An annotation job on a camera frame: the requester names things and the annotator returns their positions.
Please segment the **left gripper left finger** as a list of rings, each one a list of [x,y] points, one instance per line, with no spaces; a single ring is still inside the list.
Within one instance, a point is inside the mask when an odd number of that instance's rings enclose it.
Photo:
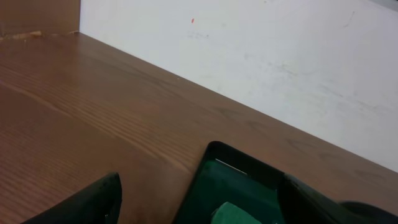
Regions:
[[[121,180],[112,172],[22,224],[117,224],[121,203]]]

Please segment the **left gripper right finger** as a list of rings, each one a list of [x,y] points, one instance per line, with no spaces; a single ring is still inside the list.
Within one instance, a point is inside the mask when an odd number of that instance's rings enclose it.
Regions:
[[[286,223],[377,224],[340,205],[297,178],[285,174],[277,196]]]

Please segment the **green scrub sponge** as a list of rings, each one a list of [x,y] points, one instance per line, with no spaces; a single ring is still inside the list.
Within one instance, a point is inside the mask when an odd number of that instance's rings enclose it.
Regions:
[[[211,224],[261,224],[260,221],[230,202],[223,203],[212,214]]]

